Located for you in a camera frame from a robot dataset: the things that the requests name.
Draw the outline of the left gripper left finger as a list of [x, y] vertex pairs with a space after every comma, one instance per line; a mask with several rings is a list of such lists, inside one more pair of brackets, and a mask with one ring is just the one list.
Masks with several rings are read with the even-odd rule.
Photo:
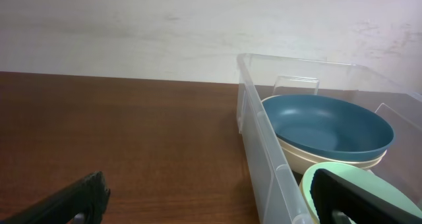
[[111, 190], [101, 171], [90, 173], [51, 196], [4, 220], [6, 224], [79, 223], [100, 224]]

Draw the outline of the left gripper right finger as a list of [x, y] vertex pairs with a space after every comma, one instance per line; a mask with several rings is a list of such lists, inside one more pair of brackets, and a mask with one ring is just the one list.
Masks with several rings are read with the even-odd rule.
[[321, 224], [421, 224], [421, 218], [371, 194], [327, 169], [314, 173], [310, 193]]

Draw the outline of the clear plastic storage container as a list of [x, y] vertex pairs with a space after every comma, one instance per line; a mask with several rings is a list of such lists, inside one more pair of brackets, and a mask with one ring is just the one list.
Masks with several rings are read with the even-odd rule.
[[421, 94], [360, 65], [257, 54], [237, 65], [261, 223], [314, 223], [299, 185], [324, 161], [373, 173], [421, 210]]

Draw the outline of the mint green bowl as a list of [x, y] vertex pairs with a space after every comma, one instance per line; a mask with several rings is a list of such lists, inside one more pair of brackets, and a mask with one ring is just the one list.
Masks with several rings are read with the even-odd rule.
[[299, 185], [314, 223], [320, 223], [311, 196], [311, 183], [317, 169], [327, 169], [384, 201], [387, 201], [408, 213], [421, 217], [421, 210], [405, 194], [373, 173], [344, 163], [322, 162], [310, 166], [305, 171]]

